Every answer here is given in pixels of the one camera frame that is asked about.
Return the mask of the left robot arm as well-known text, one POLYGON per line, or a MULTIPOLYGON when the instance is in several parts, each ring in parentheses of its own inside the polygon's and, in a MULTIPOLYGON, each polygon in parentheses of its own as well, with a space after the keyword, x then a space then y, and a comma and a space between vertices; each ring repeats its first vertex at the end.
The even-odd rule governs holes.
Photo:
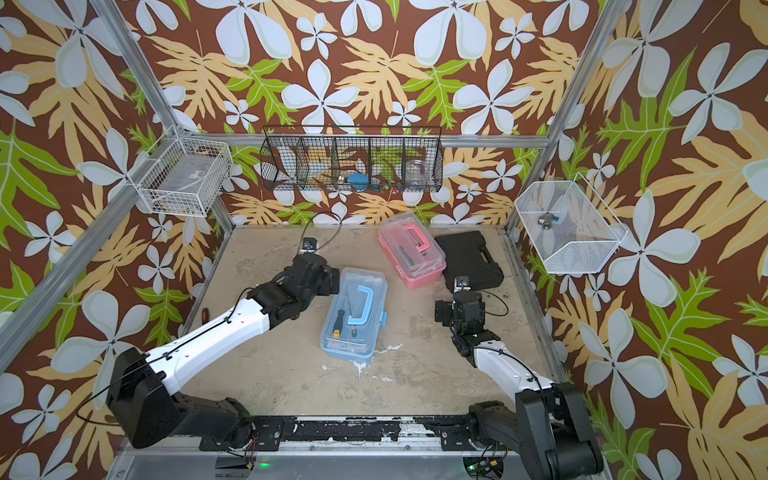
POLYGON ((232 308, 184 337, 147 352, 131 347, 119 354, 106 405, 130 445, 143 449, 190 436, 200 438, 203 449, 245 447, 253 417, 239 401, 195 397, 183 387, 244 342, 298 319, 316 297, 337 294, 340 276, 323 257, 300 253, 272 280, 245 288, 232 308))

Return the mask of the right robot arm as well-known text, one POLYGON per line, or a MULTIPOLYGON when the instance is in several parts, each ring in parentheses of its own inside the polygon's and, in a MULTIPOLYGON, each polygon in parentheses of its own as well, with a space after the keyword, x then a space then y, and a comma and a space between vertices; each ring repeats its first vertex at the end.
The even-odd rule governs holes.
POLYGON ((470 439, 482 447, 518 453, 532 479, 576 479, 599 474, 604 459, 589 412, 570 382, 554 382, 511 353, 485 327, 482 294, 458 291, 435 302, 435 321, 448 328, 460 356, 489 376, 513 400, 469 407, 470 439))

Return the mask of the pink toolbox clear lid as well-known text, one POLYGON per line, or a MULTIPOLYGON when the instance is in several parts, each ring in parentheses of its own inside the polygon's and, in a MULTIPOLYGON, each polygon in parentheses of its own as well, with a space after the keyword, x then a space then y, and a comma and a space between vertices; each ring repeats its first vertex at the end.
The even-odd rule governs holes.
POLYGON ((378 240, 404 285, 418 289, 438 280, 446 255, 413 212, 385 219, 378 240))

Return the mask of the blue toolbox clear lid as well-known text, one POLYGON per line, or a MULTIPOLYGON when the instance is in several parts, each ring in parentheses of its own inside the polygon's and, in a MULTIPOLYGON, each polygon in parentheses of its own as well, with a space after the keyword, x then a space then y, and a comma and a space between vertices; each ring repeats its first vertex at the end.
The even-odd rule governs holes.
POLYGON ((380 329, 386 326, 387 291, 382 272, 343 269, 339 293, 333 296, 321 331, 321 348, 333 358, 367 363, 380 329))

